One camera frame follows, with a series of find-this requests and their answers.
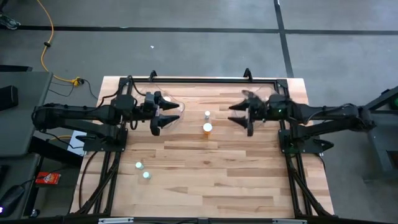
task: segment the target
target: concrete floor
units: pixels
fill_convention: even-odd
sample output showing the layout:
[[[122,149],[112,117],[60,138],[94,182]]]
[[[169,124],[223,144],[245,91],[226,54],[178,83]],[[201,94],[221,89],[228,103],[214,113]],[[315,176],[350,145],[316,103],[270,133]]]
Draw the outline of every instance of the concrete floor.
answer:
[[[43,0],[58,26],[278,28],[273,0]],[[395,0],[280,0],[286,29],[397,30]],[[25,25],[48,25],[36,1],[14,0],[5,8]],[[0,30],[0,64],[43,68],[40,54],[48,31]],[[397,85],[398,36],[287,35],[294,75],[304,78],[310,104],[365,104]],[[65,78],[83,77],[98,94],[105,75],[286,77],[279,34],[161,32],[55,33],[46,65]],[[68,87],[51,89],[68,93]],[[93,106],[88,86],[69,98],[46,101]],[[55,130],[55,134],[70,133]],[[373,158],[363,134],[323,136],[335,147],[325,153],[335,213],[344,218],[398,222],[398,183],[365,184]],[[42,215],[66,213],[70,200],[45,194]]]

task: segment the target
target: black floor stripe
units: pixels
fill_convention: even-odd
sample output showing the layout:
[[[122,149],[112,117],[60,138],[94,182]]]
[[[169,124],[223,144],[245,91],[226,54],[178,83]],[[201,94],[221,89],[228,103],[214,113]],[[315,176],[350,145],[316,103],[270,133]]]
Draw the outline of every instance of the black floor stripe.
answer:
[[[279,0],[274,0],[274,5],[275,5],[276,19],[279,28],[280,44],[282,45],[282,53],[285,61],[287,78],[293,78],[294,74],[293,74],[292,62],[290,61],[289,48],[287,47],[285,26],[282,18],[282,13],[280,11]]]
[[[20,26],[19,30],[51,30],[50,26]],[[278,29],[245,29],[245,28],[174,28],[174,27],[93,27],[93,26],[55,26],[57,31],[88,32],[206,32],[206,33],[247,33],[277,34]]]
[[[302,30],[286,29],[286,34],[315,35],[398,35],[398,30]]]
[[[20,26],[19,30],[51,30],[50,26]],[[101,27],[55,26],[57,31],[86,32],[211,32],[246,34],[314,34],[314,35],[398,35],[398,30],[307,30],[307,29],[250,29],[250,28],[178,28],[178,27]]]

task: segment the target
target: wooden tabletop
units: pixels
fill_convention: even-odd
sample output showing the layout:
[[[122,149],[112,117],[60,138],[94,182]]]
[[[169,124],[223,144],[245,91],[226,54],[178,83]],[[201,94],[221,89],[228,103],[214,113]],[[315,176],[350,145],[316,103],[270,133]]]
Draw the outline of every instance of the wooden tabletop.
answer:
[[[116,91],[119,78],[104,77],[100,99]],[[294,101],[308,103],[303,79],[288,79],[288,84]],[[129,131],[119,166],[112,216],[294,217],[285,158],[280,153],[277,138],[279,123],[255,124],[253,137],[247,137],[246,130],[227,120],[228,116],[238,115],[228,107],[243,100],[241,90],[255,91],[266,98],[274,92],[271,85],[136,85],[142,92],[160,90],[185,109],[177,122],[161,130],[160,136],[151,135],[148,122],[139,123],[135,131]],[[134,96],[143,100],[136,93]],[[207,110],[213,125],[208,136],[203,133]],[[180,111],[168,113],[179,114]],[[89,156],[85,156],[81,172]],[[83,183],[83,202],[98,185],[103,156],[103,152],[97,153],[88,167]],[[142,177],[143,170],[136,169],[136,162],[143,163],[144,171],[151,173],[151,179]],[[321,160],[303,154],[303,164],[309,189],[324,208],[333,213]],[[298,194],[304,211],[300,190]],[[77,209],[78,186],[71,212]]]

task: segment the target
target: red box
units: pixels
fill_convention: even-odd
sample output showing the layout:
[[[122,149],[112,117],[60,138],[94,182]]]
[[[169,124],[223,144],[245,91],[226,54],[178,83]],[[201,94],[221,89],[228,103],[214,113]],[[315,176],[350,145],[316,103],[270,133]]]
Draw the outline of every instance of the red box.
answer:
[[[58,184],[61,178],[61,174],[49,173],[49,172],[39,172],[36,177],[36,184]]]

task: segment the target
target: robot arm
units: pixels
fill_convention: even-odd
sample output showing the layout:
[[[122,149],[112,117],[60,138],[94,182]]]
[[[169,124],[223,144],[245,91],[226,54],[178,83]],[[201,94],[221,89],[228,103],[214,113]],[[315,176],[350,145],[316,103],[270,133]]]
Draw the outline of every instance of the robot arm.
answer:
[[[164,116],[159,110],[178,108],[179,105],[163,99],[161,92],[154,94],[147,92],[145,100],[137,105],[137,100],[131,95],[134,86],[132,78],[127,79],[127,93],[121,93],[124,85],[112,96],[110,105],[98,107],[69,106],[49,103],[38,106],[32,113],[32,121],[37,130],[45,132],[47,129],[67,128],[83,131],[89,136],[80,136],[84,141],[84,150],[91,151],[118,151],[124,148],[127,139],[126,123],[130,123],[131,129],[135,129],[134,122],[150,121],[150,131],[154,136],[160,134],[160,128],[179,119],[178,115]],[[95,124],[90,121],[100,121],[102,124]]]
[[[311,120],[325,120],[321,124],[312,126],[292,126],[292,138],[305,139],[320,134],[332,133],[350,129],[353,131],[368,131],[375,127],[370,111],[352,104],[337,107],[312,107],[295,103],[290,98],[273,94],[267,101],[262,101],[253,92],[243,90],[246,99],[237,105],[230,106],[231,110],[248,111],[248,116],[234,118],[231,121],[248,129],[248,136],[253,135],[253,122],[286,120],[295,124],[308,124]]]

